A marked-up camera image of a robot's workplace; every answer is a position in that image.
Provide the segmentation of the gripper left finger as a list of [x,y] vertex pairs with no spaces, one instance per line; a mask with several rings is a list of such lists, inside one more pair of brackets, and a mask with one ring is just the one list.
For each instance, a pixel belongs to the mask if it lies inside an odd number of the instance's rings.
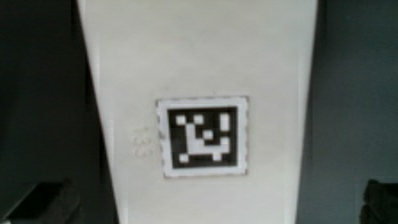
[[80,192],[69,180],[32,186],[0,224],[80,224]]

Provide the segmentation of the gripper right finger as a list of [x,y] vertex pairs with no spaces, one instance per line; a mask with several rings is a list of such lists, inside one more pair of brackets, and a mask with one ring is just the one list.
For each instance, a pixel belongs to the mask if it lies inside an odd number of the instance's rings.
[[368,181],[359,224],[398,224],[398,183]]

